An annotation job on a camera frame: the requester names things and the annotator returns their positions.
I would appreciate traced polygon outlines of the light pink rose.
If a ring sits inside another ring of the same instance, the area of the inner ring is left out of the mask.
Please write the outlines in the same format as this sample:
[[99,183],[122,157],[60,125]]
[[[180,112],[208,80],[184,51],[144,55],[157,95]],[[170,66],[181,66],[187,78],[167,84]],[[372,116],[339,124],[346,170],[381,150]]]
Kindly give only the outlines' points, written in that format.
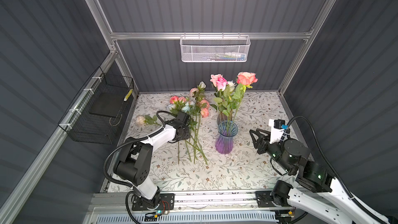
[[222,97],[218,97],[218,94],[217,94],[216,80],[217,80],[217,78],[218,78],[218,75],[220,75],[220,74],[216,74],[216,75],[211,75],[211,76],[210,76],[210,77],[211,77],[210,81],[212,82],[214,88],[216,89],[215,97],[221,99],[221,100],[215,100],[216,105],[217,105],[217,110],[218,110],[218,107],[219,107],[219,103],[222,105]]

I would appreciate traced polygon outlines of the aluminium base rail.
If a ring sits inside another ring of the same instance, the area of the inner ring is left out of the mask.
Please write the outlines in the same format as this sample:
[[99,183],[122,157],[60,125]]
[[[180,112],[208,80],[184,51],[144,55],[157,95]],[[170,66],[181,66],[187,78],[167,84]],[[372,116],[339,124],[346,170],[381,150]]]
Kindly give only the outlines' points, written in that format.
[[[292,210],[302,213],[298,207],[281,207],[267,203],[265,207],[258,205],[256,189],[244,190],[210,190],[210,191],[174,191],[174,198],[169,203],[160,203],[161,209],[173,207],[172,212],[205,212],[205,211],[248,211],[248,210]],[[94,194],[87,215],[94,214],[125,214],[126,192]]]

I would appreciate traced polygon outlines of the red glass vase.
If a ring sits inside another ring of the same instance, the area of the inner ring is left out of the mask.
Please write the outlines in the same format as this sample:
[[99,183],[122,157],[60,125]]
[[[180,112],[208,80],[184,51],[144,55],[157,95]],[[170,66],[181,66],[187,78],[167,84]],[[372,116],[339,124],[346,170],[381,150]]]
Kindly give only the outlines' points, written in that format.
[[221,124],[222,122],[227,121],[227,120],[228,120],[228,116],[227,116],[227,115],[225,115],[225,114],[222,113],[222,112],[219,112],[219,113],[218,113],[218,116],[217,116],[217,125],[219,125],[219,124]]

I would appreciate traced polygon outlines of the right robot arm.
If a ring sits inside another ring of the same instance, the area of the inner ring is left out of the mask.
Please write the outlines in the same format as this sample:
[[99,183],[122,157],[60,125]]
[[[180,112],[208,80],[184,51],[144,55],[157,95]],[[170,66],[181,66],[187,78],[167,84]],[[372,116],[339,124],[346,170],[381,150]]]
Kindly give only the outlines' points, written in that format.
[[272,132],[250,130],[254,148],[259,154],[267,153],[286,171],[295,176],[303,188],[326,199],[324,203],[278,180],[268,196],[267,204],[299,208],[328,224],[396,224],[397,218],[385,216],[364,204],[355,196],[349,196],[334,173],[310,161],[309,149],[296,139],[272,142]]

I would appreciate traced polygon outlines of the coral pink rose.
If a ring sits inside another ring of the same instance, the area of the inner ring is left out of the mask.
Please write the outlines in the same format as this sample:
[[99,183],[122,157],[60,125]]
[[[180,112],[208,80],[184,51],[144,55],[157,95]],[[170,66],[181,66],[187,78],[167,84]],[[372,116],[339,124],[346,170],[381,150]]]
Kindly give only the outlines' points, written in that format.
[[255,73],[250,72],[239,72],[237,75],[237,87],[234,92],[234,99],[236,101],[236,109],[233,115],[233,121],[236,118],[236,115],[239,111],[240,105],[244,98],[245,92],[248,88],[252,88],[252,84],[256,83],[258,79],[256,78]]

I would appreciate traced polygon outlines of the pink peony spray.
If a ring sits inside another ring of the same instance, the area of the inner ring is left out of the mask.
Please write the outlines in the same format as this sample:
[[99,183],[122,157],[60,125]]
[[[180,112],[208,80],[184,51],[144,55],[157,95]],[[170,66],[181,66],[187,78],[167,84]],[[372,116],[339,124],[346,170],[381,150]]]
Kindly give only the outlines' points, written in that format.
[[[207,118],[209,116],[209,107],[210,103],[205,98],[205,89],[206,84],[204,82],[200,82],[196,87],[192,88],[189,92],[189,96],[172,96],[170,98],[170,103],[172,103],[173,99],[182,99],[183,102],[185,101],[193,101],[196,103],[200,108],[200,115],[203,118]],[[200,156],[204,159],[206,165],[208,165],[208,159],[206,158],[204,151],[203,156]]]

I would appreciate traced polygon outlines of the yellow marker pen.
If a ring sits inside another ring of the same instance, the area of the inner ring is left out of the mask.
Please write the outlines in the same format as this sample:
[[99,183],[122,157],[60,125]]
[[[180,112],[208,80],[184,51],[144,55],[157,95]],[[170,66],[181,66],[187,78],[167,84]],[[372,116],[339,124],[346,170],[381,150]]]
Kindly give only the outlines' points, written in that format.
[[125,95],[125,97],[124,97],[124,101],[126,102],[128,99],[129,99],[129,97],[131,96],[131,94],[133,93],[133,89],[130,89],[129,91],[128,91],[128,93]]

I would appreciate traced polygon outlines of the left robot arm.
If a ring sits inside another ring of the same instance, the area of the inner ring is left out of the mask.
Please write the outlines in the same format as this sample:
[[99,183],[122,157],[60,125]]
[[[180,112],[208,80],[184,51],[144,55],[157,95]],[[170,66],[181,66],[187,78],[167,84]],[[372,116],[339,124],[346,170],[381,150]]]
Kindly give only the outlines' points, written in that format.
[[120,177],[119,180],[107,173],[107,162],[104,163],[106,178],[115,184],[132,188],[143,206],[149,209],[156,208],[160,202],[160,189],[149,177],[153,152],[166,143],[190,138],[189,114],[158,111],[156,116],[162,122],[158,130],[142,138],[128,138],[111,153],[119,153],[113,168],[113,173]]

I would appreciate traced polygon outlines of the pale pink rose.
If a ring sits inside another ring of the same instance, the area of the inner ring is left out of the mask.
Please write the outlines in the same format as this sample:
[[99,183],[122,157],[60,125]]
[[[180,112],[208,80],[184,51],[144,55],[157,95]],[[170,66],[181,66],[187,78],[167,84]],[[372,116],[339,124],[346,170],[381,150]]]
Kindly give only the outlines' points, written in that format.
[[145,145],[152,146],[152,153],[157,151],[166,143],[171,141],[178,142],[177,138],[177,130],[179,129],[180,122],[176,119],[164,120],[159,114],[164,113],[176,117],[170,112],[167,111],[159,111],[153,117],[146,115],[146,116],[138,116],[136,122],[139,124],[149,124],[149,125],[157,125],[157,129],[150,134],[145,135],[141,140],[141,143]]

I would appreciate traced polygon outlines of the magenta pink rose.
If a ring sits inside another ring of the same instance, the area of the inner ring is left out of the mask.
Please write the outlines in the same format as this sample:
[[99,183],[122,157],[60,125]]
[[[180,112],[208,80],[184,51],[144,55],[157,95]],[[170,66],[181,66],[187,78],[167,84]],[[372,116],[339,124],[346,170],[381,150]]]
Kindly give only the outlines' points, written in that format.
[[[222,93],[227,87],[227,82],[228,81],[222,75],[218,75],[216,80],[218,97],[222,97]],[[218,112],[222,112],[221,107],[222,105],[219,103]]]

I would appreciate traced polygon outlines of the blue purple glass vase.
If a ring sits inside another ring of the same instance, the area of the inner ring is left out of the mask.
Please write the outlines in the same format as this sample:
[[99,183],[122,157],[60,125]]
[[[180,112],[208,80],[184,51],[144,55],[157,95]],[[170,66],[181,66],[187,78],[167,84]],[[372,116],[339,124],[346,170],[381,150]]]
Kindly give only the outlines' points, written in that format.
[[215,148],[220,154],[231,153],[234,146],[234,137],[238,134],[238,126],[232,120],[226,120],[218,125],[219,137],[216,140]]

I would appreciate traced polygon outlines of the white peony flower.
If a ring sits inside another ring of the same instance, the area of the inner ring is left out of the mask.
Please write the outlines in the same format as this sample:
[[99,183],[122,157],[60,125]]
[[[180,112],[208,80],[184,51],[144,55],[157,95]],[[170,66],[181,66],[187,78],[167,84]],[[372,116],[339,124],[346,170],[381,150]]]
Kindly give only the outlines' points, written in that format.
[[180,112],[188,115],[188,137],[184,138],[183,141],[189,160],[196,163],[200,156],[203,156],[202,146],[199,142],[199,129],[202,119],[199,106],[193,101],[183,102],[182,99],[173,99],[167,109],[174,115]]

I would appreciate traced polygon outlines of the floral patterned table mat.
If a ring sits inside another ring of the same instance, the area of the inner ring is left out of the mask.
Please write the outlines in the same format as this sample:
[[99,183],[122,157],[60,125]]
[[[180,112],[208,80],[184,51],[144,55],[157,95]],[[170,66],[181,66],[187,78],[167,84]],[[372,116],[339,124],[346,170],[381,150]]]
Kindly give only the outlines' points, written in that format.
[[192,145],[180,141],[167,143],[152,155],[149,177],[162,191],[198,191],[273,188],[278,180],[294,184],[294,177],[267,154],[258,154],[249,131],[268,130],[270,119],[287,120],[284,105],[277,92],[248,91],[235,122],[238,133],[231,153],[222,155],[215,143],[218,114],[210,108],[201,120],[199,143],[202,152],[194,153]]

